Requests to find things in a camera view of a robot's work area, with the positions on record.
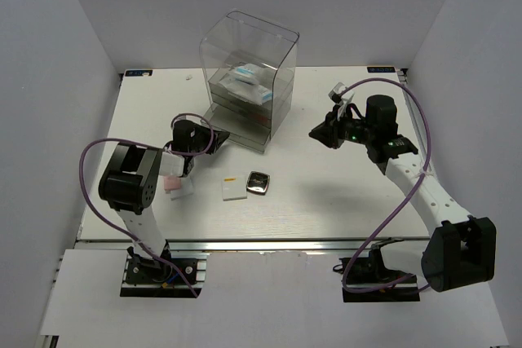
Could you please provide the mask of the white square compact box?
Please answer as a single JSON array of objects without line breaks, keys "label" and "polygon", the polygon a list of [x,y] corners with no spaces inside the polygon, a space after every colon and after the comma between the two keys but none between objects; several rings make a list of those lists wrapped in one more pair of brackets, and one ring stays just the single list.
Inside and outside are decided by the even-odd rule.
[{"label": "white square compact box", "polygon": [[243,175],[224,178],[221,184],[223,201],[244,200],[247,198],[246,180]]}]

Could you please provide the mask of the white cotton pad pack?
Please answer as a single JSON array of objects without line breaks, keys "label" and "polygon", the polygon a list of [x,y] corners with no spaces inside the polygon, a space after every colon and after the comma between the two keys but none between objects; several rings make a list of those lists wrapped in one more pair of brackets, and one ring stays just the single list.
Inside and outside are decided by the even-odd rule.
[{"label": "white cotton pad pack", "polygon": [[250,84],[235,77],[226,76],[218,82],[230,95],[245,102],[263,105],[272,100],[272,91],[260,84]]},{"label": "white cotton pad pack", "polygon": [[261,84],[269,75],[270,68],[260,67],[256,64],[239,64],[229,70],[229,74],[237,79],[251,85]]}]

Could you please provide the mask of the black gold compact case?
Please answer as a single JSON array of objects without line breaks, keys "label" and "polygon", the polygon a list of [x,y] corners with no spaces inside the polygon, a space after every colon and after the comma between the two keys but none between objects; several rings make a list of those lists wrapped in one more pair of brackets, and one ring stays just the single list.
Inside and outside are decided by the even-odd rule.
[{"label": "black gold compact case", "polygon": [[246,181],[246,190],[264,196],[268,191],[269,183],[270,176],[268,174],[252,171]]}]

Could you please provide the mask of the white packet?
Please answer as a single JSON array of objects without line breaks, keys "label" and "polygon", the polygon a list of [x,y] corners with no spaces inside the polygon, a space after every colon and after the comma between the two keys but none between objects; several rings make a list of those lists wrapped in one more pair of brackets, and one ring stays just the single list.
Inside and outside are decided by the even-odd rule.
[{"label": "white packet", "polygon": [[194,192],[192,179],[190,177],[178,178],[179,184],[176,189],[170,191],[170,198],[177,200],[185,196],[190,196]]}]

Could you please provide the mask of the pink makeup card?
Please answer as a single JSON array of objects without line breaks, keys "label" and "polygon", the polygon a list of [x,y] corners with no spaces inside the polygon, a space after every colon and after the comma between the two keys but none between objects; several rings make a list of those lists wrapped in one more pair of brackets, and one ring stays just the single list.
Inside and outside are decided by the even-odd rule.
[{"label": "pink makeup card", "polygon": [[163,178],[163,187],[166,192],[179,190],[182,187],[181,178],[175,176],[165,176]]}]

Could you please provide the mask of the clear acrylic drawer organizer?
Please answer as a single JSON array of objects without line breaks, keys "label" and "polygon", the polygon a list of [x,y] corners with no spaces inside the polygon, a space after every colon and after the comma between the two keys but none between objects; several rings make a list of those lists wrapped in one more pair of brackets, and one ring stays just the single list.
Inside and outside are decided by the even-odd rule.
[{"label": "clear acrylic drawer organizer", "polygon": [[294,29],[239,10],[212,27],[199,55],[213,128],[266,151],[291,108],[299,38]]}]

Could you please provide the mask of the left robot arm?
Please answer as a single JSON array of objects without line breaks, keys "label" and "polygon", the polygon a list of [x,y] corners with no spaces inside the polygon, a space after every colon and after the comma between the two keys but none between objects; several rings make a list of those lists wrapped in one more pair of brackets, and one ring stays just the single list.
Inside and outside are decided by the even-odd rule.
[{"label": "left robot arm", "polygon": [[168,244],[160,233],[152,203],[159,177],[187,178],[200,155],[219,150],[230,133],[186,118],[173,121],[172,138],[163,148],[121,141],[101,176],[101,200],[117,212],[133,240],[134,253],[147,258],[144,272],[156,282],[167,280],[172,261],[164,257]]}]

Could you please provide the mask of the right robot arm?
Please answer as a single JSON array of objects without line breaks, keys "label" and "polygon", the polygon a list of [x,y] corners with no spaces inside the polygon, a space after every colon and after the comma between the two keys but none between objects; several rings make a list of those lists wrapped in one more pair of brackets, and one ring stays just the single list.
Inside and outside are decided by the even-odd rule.
[{"label": "right robot arm", "polygon": [[416,275],[444,292],[489,281],[494,276],[497,230],[487,218],[476,218],[422,168],[418,149],[399,134],[393,98],[372,95],[365,113],[338,99],[309,135],[328,148],[343,142],[362,144],[369,159],[405,195],[422,219],[429,240],[390,239],[372,244],[366,265],[377,281]]}]

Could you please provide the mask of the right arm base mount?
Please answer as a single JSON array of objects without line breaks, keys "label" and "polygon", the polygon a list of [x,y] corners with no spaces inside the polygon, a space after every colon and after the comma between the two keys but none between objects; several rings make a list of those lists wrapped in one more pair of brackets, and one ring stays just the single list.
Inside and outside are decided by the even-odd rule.
[{"label": "right arm base mount", "polygon": [[367,293],[350,293],[342,289],[344,303],[419,302],[418,281],[415,275],[399,284],[393,281],[403,278],[403,271],[387,269],[377,245],[356,258],[347,274],[346,284],[352,290],[372,289]]}]

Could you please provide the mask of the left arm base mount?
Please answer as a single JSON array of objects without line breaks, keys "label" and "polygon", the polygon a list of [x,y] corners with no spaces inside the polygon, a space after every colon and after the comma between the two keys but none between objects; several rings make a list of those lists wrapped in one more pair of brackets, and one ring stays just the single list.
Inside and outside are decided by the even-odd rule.
[{"label": "left arm base mount", "polygon": [[[120,297],[136,298],[191,298],[195,296],[176,269],[155,259],[144,258],[129,247],[123,269]],[[194,292],[199,294],[205,279],[206,260],[203,258],[172,257],[167,260],[175,265]]]}]

